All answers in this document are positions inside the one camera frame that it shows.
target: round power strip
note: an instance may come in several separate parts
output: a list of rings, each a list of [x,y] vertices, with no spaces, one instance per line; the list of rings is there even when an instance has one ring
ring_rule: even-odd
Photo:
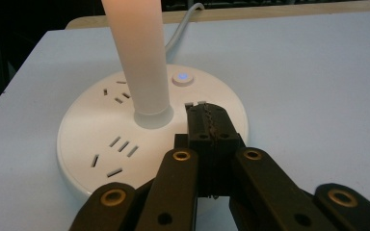
[[[137,189],[153,179],[175,134],[187,133],[185,106],[212,103],[225,108],[244,141],[245,109],[225,83],[185,66],[167,65],[174,111],[171,122],[145,129],[133,119],[134,107],[123,72],[83,92],[68,109],[58,134],[58,162],[71,190],[83,201],[102,185],[120,182]]]

